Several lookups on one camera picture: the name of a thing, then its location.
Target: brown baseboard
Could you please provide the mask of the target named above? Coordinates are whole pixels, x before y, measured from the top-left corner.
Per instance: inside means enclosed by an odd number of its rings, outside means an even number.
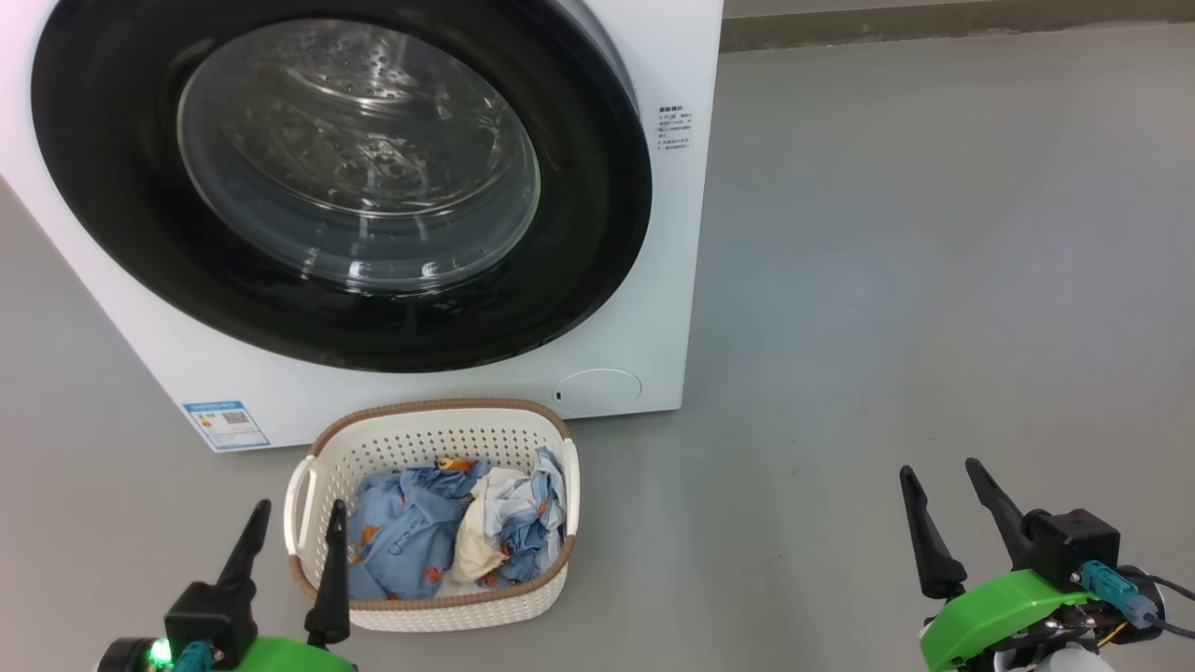
[[[1195,0],[979,0],[722,23],[723,54],[859,42],[1049,32],[1101,25],[1195,22]]]

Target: green light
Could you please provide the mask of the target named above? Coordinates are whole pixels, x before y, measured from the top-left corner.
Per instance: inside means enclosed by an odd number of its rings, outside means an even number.
[[[170,667],[170,640],[163,637],[155,641],[149,647],[149,653],[147,654],[149,664],[154,667],[161,670],[163,667]]]

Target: white basket handle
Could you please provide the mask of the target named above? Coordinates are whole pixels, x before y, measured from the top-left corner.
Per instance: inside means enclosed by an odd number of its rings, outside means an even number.
[[[282,507],[282,536],[287,542],[287,552],[290,555],[299,555],[302,550],[300,544],[307,542],[307,526],[311,524],[311,502],[315,496],[315,476],[312,474],[312,481],[307,484],[307,497],[302,503],[302,511],[298,512],[302,517],[302,530],[299,533],[299,543],[295,542],[295,513],[299,506],[299,487],[302,485],[304,477],[312,471],[314,466],[315,456],[307,456],[299,466],[295,468],[295,472],[290,475],[290,484],[287,485],[287,501]]]
[[[577,533],[581,518],[581,463],[572,439],[564,440],[564,494],[569,499],[569,512],[564,519],[565,536]]]

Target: laundry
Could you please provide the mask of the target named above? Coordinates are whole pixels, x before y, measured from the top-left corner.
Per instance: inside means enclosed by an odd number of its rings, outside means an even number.
[[[452,567],[470,491],[490,472],[485,462],[442,458],[366,478],[348,521],[357,546],[349,598],[427,599]]]
[[[527,476],[491,469],[472,488],[473,503],[456,533],[454,581],[488,587],[526,584],[556,562],[563,544],[564,478],[545,447]]]

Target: white washing machine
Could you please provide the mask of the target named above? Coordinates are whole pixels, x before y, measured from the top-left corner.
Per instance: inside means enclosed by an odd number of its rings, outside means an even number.
[[[0,175],[217,451],[428,398],[675,409],[721,20],[5,2]]]

